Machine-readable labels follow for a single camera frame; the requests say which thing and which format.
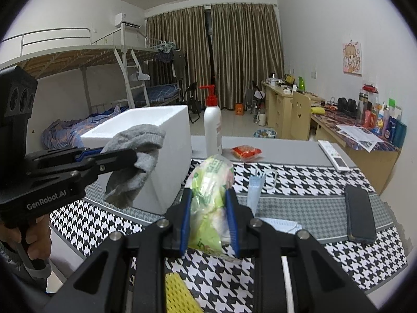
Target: orange container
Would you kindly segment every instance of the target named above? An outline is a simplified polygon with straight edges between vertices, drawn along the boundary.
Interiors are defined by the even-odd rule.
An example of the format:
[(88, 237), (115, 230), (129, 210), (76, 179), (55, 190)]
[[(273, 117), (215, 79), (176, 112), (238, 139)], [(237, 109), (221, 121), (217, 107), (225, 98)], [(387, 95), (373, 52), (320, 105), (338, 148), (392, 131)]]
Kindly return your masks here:
[(235, 105), (235, 114), (236, 115), (243, 115), (243, 104), (237, 103)]

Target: yellow mesh cloth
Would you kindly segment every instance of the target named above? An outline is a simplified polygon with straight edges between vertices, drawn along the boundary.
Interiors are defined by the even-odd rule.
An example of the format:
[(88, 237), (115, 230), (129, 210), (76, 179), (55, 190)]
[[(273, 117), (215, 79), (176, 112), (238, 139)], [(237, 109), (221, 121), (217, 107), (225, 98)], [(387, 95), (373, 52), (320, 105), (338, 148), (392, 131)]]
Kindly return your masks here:
[(166, 313), (203, 313), (178, 273), (165, 275)]

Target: poster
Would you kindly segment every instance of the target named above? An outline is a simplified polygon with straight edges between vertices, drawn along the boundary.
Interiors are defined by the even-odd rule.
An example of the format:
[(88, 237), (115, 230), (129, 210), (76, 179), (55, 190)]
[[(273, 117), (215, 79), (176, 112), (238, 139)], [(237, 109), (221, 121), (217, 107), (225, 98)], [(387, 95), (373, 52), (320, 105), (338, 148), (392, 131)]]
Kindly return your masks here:
[(362, 47), (359, 42), (343, 44), (343, 73), (362, 75)]

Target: smartphone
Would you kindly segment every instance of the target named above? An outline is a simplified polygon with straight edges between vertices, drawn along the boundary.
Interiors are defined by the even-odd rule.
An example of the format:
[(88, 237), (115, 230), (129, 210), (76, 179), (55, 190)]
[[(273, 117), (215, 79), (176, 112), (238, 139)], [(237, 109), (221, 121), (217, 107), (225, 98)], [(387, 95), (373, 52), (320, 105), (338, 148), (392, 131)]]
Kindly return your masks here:
[(374, 214), (368, 192), (360, 187), (345, 186), (348, 240), (373, 244), (377, 239)]

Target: brown curtain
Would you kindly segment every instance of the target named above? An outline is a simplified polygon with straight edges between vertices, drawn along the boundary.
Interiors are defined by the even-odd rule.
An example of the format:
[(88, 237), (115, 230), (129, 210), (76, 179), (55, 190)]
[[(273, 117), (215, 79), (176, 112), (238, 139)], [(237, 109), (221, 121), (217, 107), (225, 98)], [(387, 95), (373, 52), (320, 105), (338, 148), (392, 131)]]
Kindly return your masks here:
[(242, 103), (251, 81), (284, 74), (272, 5), (217, 4), (211, 8), (217, 94), (221, 108)]
[[(164, 41), (175, 41), (178, 48), (187, 55), (189, 85), (198, 86), (210, 82), (210, 61), (206, 35), (204, 7), (193, 7), (171, 11), (148, 18), (146, 32), (149, 37)], [(150, 69), (158, 81), (169, 81), (172, 70), (169, 65), (154, 62)], [(197, 99), (204, 104), (204, 92), (197, 90)]]

